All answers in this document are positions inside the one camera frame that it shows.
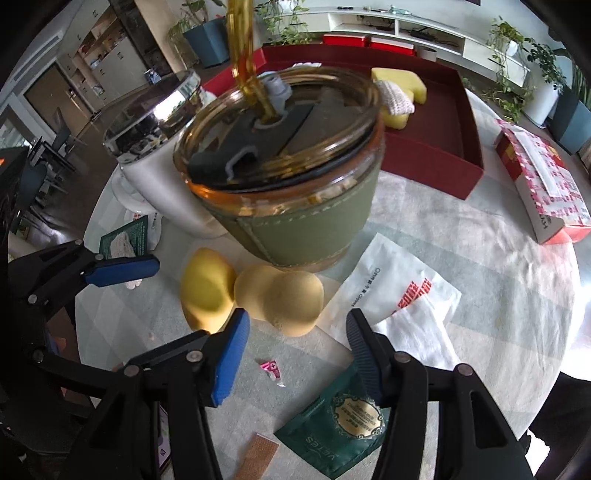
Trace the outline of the yellow teardrop makeup sponge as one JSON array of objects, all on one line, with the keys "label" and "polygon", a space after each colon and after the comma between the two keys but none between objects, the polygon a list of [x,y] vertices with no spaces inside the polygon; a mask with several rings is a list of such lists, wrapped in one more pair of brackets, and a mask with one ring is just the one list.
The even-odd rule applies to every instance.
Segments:
[{"label": "yellow teardrop makeup sponge", "polygon": [[236,273],[217,251],[200,248],[187,263],[180,281],[179,299],[193,331],[214,334],[222,329],[235,305]]}]

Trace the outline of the orange gourd makeup sponge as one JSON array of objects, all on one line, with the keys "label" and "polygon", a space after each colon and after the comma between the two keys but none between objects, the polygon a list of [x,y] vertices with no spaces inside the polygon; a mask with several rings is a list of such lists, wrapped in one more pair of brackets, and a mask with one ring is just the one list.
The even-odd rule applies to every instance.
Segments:
[{"label": "orange gourd makeup sponge", "polygon": [[235,303],[250,318],[269,323],[284,336],[301,337],[315,328],[325,291],[314,274],[254,265],[238,275]]}]

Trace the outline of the yellow notched sponge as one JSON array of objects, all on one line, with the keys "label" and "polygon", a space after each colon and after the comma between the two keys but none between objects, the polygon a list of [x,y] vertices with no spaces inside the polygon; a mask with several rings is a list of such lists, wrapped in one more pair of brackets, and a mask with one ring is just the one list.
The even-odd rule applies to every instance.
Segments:
[{"label": "yellow notched sponge", "polygon": [[406,128],[410,114],[392,115],[387,110],[381,111],[384,125],[395,130],[403,130]]}]

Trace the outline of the white gauze roll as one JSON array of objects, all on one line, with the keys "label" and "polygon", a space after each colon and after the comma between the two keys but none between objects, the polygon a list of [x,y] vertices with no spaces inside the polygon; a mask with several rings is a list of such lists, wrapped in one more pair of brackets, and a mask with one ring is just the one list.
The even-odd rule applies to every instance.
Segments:
[{"label": "white gauze roll", "polygon": [[413,114],[415,112],[413,100],[399,85],[390,80],[377,80],[375,84],[380,91],[383,104],[390,114]]}]

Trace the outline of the white cotton pad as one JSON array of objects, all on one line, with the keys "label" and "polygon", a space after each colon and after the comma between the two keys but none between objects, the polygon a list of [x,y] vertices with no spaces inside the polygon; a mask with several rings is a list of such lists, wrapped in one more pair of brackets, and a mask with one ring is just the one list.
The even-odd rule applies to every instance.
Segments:
[{"label": "white cotton pad", "polygon": [[444,323],[426,296],[394,312],[373,330],[385,335],[396,351],[403,351],[423,365],[453,370],[461,363]]}]

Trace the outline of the dark green sachet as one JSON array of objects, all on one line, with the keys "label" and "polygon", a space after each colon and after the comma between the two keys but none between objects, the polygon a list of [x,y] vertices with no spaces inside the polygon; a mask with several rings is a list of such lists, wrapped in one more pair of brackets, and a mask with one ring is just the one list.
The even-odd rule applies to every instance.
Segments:
[{"label": "dark green sachet", "polygon": [[352,365],[274,435],[318,472],[337,479],[382,446],[389,417]]},{"label": "dark green sachet", "polygon": [[103,235],[99,253],[105,259],[140,257],[148,251],[148,217],[142,216]]}]

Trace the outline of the pink candy wrapper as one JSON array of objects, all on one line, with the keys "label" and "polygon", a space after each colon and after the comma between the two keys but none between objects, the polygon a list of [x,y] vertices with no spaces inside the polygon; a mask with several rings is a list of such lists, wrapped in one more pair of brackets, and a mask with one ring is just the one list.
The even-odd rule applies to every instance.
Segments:
[{"label": "pink candy wrapper", "polygon": [[283,383],[283,377],[281,377],[280,367],[274,360],[266,361],[259,364],[260,369],[266,372],[270,380],[273,381],[276,386],[280,388],[286,387]]}]

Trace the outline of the white sachet red print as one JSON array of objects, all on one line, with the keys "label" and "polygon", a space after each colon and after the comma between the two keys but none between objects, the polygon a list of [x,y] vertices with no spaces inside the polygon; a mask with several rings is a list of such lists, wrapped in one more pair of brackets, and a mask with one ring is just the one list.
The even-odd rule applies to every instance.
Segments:
[{"label": "white sachet red print", "polygon": [[318,328],[346,345],[346,314],[359,308],[370,325],[406,310],[425,297],[435,319],[451,319],[461,292],[434,269],[381,233],[374,236],[358,264],[332,295],[318,318]]},{"label": "white sachet red print", "polygon": [[153,251],[159,243],[162,217],[157,212],[139,214],[126,211],[124,231],[137,254]]}]

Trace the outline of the smartphone purple screen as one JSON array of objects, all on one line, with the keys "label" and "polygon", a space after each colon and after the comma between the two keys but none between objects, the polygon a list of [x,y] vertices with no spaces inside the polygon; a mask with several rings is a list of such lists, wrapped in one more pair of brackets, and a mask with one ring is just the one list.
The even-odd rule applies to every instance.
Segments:
[{"label": "smartphone purple screen", "polygon": [[166,411],[159,406],[160,430],[158,434],[158,466],[162,475],[170,463],[169,425]]}]

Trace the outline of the white ceramic mug chrome lid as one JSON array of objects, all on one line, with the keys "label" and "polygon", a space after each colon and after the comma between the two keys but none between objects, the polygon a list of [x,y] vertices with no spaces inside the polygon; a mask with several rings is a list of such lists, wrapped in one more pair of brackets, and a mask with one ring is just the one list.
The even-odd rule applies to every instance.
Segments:
[{"label": "white ceramic mug chrome lid", "polygon": [[214,99],[201,90],[197,72],[184,70],[148,86],[115,117],[104,133],[103,146],[118,162],[112,188],[125,208],[157,212],[194,237],[225,234],[173,163],[185,127]]}]

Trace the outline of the red shallow tray box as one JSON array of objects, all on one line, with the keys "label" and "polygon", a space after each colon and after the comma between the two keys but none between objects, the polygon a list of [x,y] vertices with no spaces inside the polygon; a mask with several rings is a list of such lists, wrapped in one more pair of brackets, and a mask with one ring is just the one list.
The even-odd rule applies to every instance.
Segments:
[{"label": "red shallow tray box", "polygon": [[377,67],[416,73],[427,100],[401,130],[384,134],[382,169],[465,199],[484,174],[480,137],[458,72],[438,63],[369,47],[325,44],[267,46],[254,66],[280,71],[297,63],[341,67],[368,77]]}]

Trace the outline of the amber drinking straw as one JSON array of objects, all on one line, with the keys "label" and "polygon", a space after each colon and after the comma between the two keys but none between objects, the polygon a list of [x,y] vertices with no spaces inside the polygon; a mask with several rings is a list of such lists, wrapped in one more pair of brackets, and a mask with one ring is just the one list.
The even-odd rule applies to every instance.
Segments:
[{"label": "amber drinking straw", "polygon": [[231,73],[249,108],[263,125],[280,119],[253,62],[253,2],[229,0],[226,14]]}]

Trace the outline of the plant in white pot right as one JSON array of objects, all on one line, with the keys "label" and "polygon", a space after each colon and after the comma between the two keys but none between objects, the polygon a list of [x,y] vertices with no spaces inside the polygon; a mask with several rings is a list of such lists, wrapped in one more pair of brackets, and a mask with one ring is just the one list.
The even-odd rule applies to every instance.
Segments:
[{"label": "plant in white pot right", "polygon": [[[483,91],[485,99],[501,109],[505,120],[517,123],[525,115],[542,127],[566,86],[556,52],[525,36],[502,17],[493,22],[487,46],[496,67],[496,79],[493,87]],[[522,86],[510,75],[511,59],[525,68]]]}]

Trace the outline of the plant in blue pot right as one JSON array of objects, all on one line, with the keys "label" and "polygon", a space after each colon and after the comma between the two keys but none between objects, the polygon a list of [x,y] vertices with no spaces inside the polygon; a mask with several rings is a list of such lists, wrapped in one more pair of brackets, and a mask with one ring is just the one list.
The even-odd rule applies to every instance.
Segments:
[{"label": "plant in blue pot right", "polygon": [[572,83],[559,95],[550,131],[568,153],[573,154],[590,139],[590,83],[572,62]]}]

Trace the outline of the white tv console shelf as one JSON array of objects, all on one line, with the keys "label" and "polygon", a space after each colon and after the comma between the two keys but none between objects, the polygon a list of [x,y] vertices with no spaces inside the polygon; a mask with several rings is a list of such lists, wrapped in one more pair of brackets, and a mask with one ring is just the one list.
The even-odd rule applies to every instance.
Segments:
[{"label": "white tv console shelf", "polygon": [[491,80],[503,74],[515,87],[525,86],[530,72],[520,60],[497,52],[483,40],[412,14],[391,14],[356,7],[310,7],[301,12],[300,18],[311,33],[361,35],[399,47],[431,48],[443,61]]}]

